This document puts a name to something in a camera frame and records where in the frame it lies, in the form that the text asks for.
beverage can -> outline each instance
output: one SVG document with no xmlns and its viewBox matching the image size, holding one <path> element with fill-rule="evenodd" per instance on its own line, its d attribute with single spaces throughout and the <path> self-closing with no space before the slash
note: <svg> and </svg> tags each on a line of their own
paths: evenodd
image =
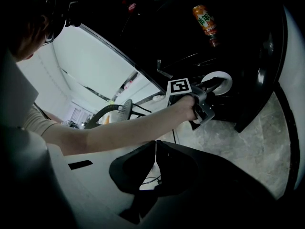
<svg viewBox="0 0 305 229">
<path fill-rule="evenodd" d="M 212 36 L 217 33 L 215 19 L 213 16 L 210 15 L 204 5 L 198 5 L 194 7 L 193 15 L 195 16 L 207 36 Z"/>
<path fill-rule="evenodd" d="M 136 4 L 135 2 L 134 2 L 133 4 L 130 4 L 130 5 L 128 6 L 128 12 L 129 12 L 129 13 L 132 13 L 132 12 L 134 11 L 136 5 L 137 5 L 137 4 Z"/>
</svg>

white wall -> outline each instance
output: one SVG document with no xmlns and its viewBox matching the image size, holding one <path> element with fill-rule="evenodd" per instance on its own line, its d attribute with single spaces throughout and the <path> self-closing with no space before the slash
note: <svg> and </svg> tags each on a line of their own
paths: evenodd
<svg viewBox="0 0 305 229">
<path fill-rule="evenodd" d="M 81 28 L 65 27 L 53 45 L 62 69 L 109 99 L 134 70 L 116 52 Z"/>
<path fill-rule="evenodd" d="M 295 188 L 305 174 L 305 41 L 288 10 L 285 10 L 288 26 L 286 58 L 279 83 L 285 92 L 295 117 L 300 145 L 300 168 Z"/>
<path fill-rule="evenodd" d="M 123 104 L 129 98 L 132 99 L 133 103 L 136 103 L 146 97 L 156 94 L 159 91 L 159 88 L 152 84 L 142 74 L 139 74 L 132 84 L 116 98 L 115 103 Z"/>
<path fill-rule="evenodd" d="M 36 104 L 64 119 L 71 102 L 71 91 L 58 68 L 52 44 L 41 47 L 32 58 L 17 65 L 39 92 Z"/>
</svg>

ceiling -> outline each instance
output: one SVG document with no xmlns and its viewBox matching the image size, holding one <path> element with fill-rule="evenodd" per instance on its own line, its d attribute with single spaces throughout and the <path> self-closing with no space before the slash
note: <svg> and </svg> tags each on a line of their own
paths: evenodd
<svg viewBox="0 0 305 229">
<path fill-rule="evenodd" d="M 73 79 L 69 75 L 64 73 L 64 76 L 66 78 L 67 84 L 71 88 L 71 97 L 73 102 L 82 100 L 82 103 L 77 102 L 77 104 L 80 104 L 83 108 L 86 108 L 93 113 L 101 110 L 109 104 L 104 99 L 100 98 L 99 96 L 95 95 L 94 93 L 80 85 L 77 81 L 75 81 L 75 79 Z"/>
<path fill-rule="evenodd" d="M 109 99 L 134 71 L 116 52 L 78 27 L 65 27 L 53 46 L 64 71 L 76 82 Z M 67 82 L 73 88 L 71 79 Z"/>
</svg>

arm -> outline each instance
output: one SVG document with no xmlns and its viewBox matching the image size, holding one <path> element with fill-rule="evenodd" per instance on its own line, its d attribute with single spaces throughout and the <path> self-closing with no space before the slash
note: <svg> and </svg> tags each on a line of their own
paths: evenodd
<svg viewBox="0 0 305 229">
<path fill-rule="evenodd" d="M 47 143 L 58 145 L 64 155 L 116 149 L 155 140 L 187 120 L 194 120 L 194 99 L 186 96 L 173 106 L 156 113 L 118 123 L 78 130 L 52 125 L 42 135 Z"/>
</svg>

person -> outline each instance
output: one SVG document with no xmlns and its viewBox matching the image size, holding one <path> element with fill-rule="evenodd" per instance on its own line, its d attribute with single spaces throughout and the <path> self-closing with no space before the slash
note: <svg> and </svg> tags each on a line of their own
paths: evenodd
<svg viewBox="0 0 305 229">
<path fill-rule="evenodd" d="M 22 23 L 16 23 L 9 50 L 16 62 L 30 58 L 46 43 L 52 42 L 64 26 L 60 0 L 35 0 Z M 119 123 L 101 125 L 90 130 L 63 126 L 47 118 L 34 105 L 24 128 L 37 134 L 46 143 L 61 148 L 63 155 L 100 152 L 155 140 L 184 121 L 194 120 L 194 98 L 185 96 L 177 103 L 156 113 Z"/>
</svg>

